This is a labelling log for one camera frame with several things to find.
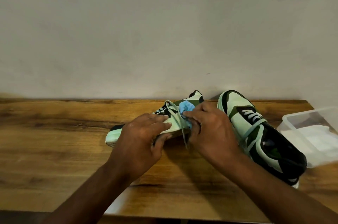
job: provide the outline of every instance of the transparent plastic box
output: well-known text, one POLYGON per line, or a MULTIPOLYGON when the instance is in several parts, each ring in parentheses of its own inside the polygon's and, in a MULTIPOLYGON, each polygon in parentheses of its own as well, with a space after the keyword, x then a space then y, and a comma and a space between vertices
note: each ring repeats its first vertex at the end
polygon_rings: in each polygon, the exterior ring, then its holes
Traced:
POLYGON ((306 156, 308 168, 338 161, 338 107, 285 115, 277 130, 306 156))

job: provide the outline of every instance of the blue cloth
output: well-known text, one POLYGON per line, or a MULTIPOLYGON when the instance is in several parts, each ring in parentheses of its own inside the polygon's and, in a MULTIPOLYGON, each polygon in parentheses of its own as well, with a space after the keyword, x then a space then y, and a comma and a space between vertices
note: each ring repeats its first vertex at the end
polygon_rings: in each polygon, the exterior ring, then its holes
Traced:
POLYGON ((189 128, 191 129, 191 122, 182 114, 184 111, 192 111, 195 106, 188 100, 185 100, 179 104, 179 110, 182 118, 187 121, 189 128))

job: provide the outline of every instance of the wooden table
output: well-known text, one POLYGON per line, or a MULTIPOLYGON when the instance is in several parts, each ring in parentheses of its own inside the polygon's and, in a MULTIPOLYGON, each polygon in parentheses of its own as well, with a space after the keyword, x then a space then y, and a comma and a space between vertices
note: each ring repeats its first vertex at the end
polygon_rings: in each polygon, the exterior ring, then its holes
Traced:
MULTIPOLYGON (((304 100, 253 101, 278 126, 283 115, 312 109, 304 100)), ((163 100, 0 99, 0 209, 51 212, 107 159, 112 125, 153 112, 163 100)), ((338 164, 308 169, 301 191, 338 212, 338 164)), ((160 161, 107 214, 268 222, 232 182, 182 137, 166 142, 160 161)))

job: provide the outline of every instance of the hand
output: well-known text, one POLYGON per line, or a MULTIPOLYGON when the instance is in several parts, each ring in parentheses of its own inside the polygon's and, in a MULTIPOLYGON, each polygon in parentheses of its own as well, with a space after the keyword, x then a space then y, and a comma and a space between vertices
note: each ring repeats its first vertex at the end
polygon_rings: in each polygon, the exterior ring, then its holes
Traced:
POLYGON ((171 127, 163 123, 167 119, 167 115, 143 114, 124 125, 107 164, 130 183, 142 176, 161 158, 164 141, 171 137, 164 133, 153 145, 156 136, 171 127))
POLYGON ((189 143, 214 167, 224 167, 243 155, 228 116, 210 102, 183 115, 192 123, 189 143))

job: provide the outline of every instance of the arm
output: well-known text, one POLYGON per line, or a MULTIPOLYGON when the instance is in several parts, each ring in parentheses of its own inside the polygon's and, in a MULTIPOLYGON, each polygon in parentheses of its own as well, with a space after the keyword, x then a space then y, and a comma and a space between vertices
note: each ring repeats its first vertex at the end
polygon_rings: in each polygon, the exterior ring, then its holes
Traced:
POLYGON ((96 223, 109 205, 162 156, 169 129, 163 123, 168 116, 144 114, 122 129, 108 161, 101 166, 74 194, 51 213, 43 223, 96 223))
POLYGON ((276 224, 338 223, 338 214, 277 179, 240 150, 228 116, 204 102, 193 111, 189 142, 276 224))

